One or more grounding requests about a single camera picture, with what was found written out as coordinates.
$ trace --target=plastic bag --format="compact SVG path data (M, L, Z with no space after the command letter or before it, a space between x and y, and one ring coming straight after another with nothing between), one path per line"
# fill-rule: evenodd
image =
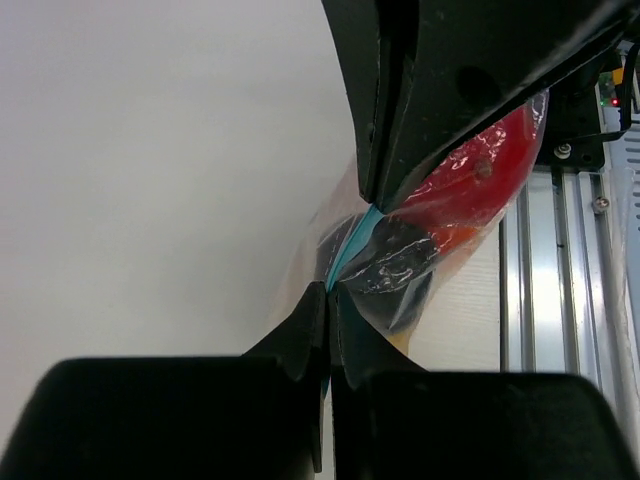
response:
M451 154L394 212L358 194L355 162L312 219L276 298L287 317L312 281L340 281L401 350L425 302L500 221L533 168L548 94L538 94Z

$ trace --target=metal bolt head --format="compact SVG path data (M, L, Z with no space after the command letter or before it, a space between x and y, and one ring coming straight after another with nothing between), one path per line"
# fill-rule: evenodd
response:
M610 205L611 205L611 202L609 201L608 198L598 197L593 201L593 211L596 214L604 213L609 208Z
M569 145L568 143L558 145L553 149L553 154L560 160L566 160L571 156L571 145Z

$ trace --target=red object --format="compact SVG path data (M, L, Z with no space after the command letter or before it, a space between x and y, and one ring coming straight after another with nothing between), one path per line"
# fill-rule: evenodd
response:
M440 254L470 240L520 190L542 131L531 103L454 150L394 212L434 234Z

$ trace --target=clear plastic sheet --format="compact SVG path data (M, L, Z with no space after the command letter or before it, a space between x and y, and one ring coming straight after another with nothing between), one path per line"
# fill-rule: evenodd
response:
M497 225L526 181L547 99L547 93L533 97L454 150L386 216L371 215L377 211L359 197L352 162L294 255L272 324L286 318L309 282L340 281L364 318L406 352L428 298ZM355 243L362 245L354 252Z

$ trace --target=screw hole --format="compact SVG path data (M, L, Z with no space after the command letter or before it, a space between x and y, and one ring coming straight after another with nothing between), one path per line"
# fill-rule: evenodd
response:
M462 99L474 108L489 108L502 96L494 78L478 67L462 67L456 75Z

